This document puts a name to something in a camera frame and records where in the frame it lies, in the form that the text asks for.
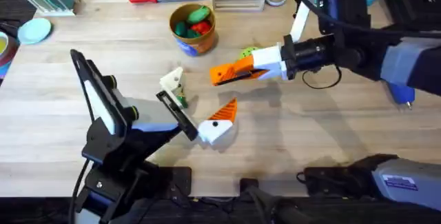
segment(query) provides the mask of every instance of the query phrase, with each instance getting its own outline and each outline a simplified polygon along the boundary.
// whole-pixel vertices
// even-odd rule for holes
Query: red toy
[[[212,28],[212,25],[209,21],[201,21],[191,26],[191,29],[198,32],[201,35],[208,33],[208,31]]]

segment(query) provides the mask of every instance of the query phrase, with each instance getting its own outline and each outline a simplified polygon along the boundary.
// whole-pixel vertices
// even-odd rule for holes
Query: blue plate
[[[0,77],[1,78],[4,78],[4,76],[6,75],[6,72],[8,72],[8,69],[11,66],[11,62],[12,61],[9,61],[5,65],[0,66]]]
[[[50,33],[52,24],[47,19],[32,19],[19,28],[19,41],[22,44],[34,44],[44,40]]]

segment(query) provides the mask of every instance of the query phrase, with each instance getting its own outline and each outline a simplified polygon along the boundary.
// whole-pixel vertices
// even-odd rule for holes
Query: cable
[[[207,200],[215,201],[215,202],[219,202],[219,203],[229,203],[229,202],[233,201],[235,199],[235,197],[229,197],[227,199],[222,199],[222,198],[204,196],[202,199],[207,199]]]
[[[315,90],[323,90],[323,89],[332,88],[332,87],[338,85],[338,84],[340,83],[340,81],[342,81],[342,70],[341,70],[337,65],[336,65],[336,70],[337,70],[337,74],[338,74],[337,81],[335,81],[335,82],[332,83],[331,85],[328,85],[328,86],[325,86],[325,87],[316,87],[316,86],[312,86],[312,85],[310,85],[308,82],[306,82],[305,75],[306,75],[306,73],[308,73],[308,72],[312,72],[312,71],[310,71],[310,70],[307,70],[307,71],[304,71],[304,72],[303,72],[303,74],[302,74],[302,81],[303,81],[303,83],[305,83],[305,85],[307,85],[308,87],[313,88],[313,89],[315,89]]]
[[[259,213],[260,221],[262,222],[262,224],[268,224],[267,217],[265,215],[265,211],[264,211],[262,205],[260,204],[260,201],[257,199],[257,196],[249,190],[247,192],[251,196],[251,198],[253,199],[254,205],[256,205],[256,209],[257,209],[257,212]]]
[[[80,188],[81,179],[83,179],[85,169],[88,167],[88,165],[89,165],[89,159],[86,159],[83,168],[81,168],[80,174],[78,175],[78,179],[76,180],[75,183],[74,191],[72,193],[72,198],[70,199],[70,205],[69,205],[69,216],[68,216],[69,224],[75,224],[75,215],[74,215],[75,200],[78,194],[78,189]]]
[[[140,224],[141,221],[143,221],[145,215],[150,211],[150,209],[153,207],[153,205],[155,205],[155,203],[158,202],[159,199],[154,199],[152,200],[152,203],[150,203],[150,205],[145,209],[144,213],[141,215],[140,219],[136,222],[136,224]]]
[[[305,179],[301,179],[300,176],[304,176],[304,177],[305,177],[305,173],[303,173],[303,172],[299,172],[299,173],[297,173],[297,175],[296,175],[296,179],[297,179],[297,181],[298,181],[299,183],[301,183],[301,184],[305,184],[305,183],[306,183],[306,180],[305,180]]]
[[[357,26],[350,23],[345,23],[343,21],[339,21],[330,17],[321,11],[320,8],[317,8],[310,0],[300,0],[303,2],[314,14],[316,14],[321,19],[328,21],[330,23],[334,23],[335,25],[340,26],[341,28],[346,28],[350,30],[356,30],[359,32],[367,32],[372,34],[383,34],[383,35],[396,35],[401,37],[417,37],[417,38],[437,38],[441,39],[441,34],[434,34],[428,32],[406,32],[406,31],[391,31],[391,30],[381,30],[375,28],[364,28],[361,26]]]

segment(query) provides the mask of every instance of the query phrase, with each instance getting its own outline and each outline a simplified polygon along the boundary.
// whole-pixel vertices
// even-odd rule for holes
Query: wooden table
[[[237,96],[232,143],[214,150],[179,135],[149,158],[159,165],[190,166],[195,196],[237,194],[242,177],[259,178],[274,194],[305,195],[295,180],[304,167],[379,152],[441,163],[438,96],[418,91],[413,110],[399,111],[381,83],[346,70],[342,82],[328,90],[310,89],[299,78],[210,85],[210,66],[236,60],[242,48],[282,41],[291,28],[294,0],[258,13],[216,13],[217,47],[197,58],[180,51],[168,27],[168,17],[182,3],[84,2],[77,17],[50,18],[53,33],[45,41],[19,48],[0,87],[0,196],[72,193],[90,120],[71,48],[103,74],[115,75],[120,91],[137,99],[156,100],[159,79],[183,66],[188,112],[197,121]],[[373,26],[388,24],[381,0],[370,13]],[[312,14],[305,39],[319,36],[317,25]],[[308,80],[325,85],[335,78],[329,67]]]

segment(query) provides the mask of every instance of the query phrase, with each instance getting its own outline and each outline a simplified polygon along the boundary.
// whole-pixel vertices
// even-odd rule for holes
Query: green toy
[[[187,27],[185,26],[184,21],[179,21],[176,24],[176,27],[174,29],[174,33],[180,37],[186,37],[187,36]]]
[[[187,36],[185,38],[193,39],[193,38],[199,37],[200,35],[201,34],[199,34],[198,32],[196,32],[194,30],[191,30],[191,29],[188,29],[187,30]]]
[[[190,24],[195,24],[199,21],[203,21],[205,18],[208,17],[208,15],[209,8],[206,6],[202,6],[188,15],[187,22]]]
[[[248,47],[248,48],[242,49],[242,51],[240,51],[239,59],[243,59],[243,58],[251,55],[254,50],[258,50],[258,49],[259,48],[257,48],[257,47]]]
[[[173,91],[173,93],[176,96],[176,98],[179,100],[179,102],[181,102],[182,106],[184,108],[188,108],[187,98],[185,97],[184,94],[184,87],[181,84],[178,85],[178,87]]]

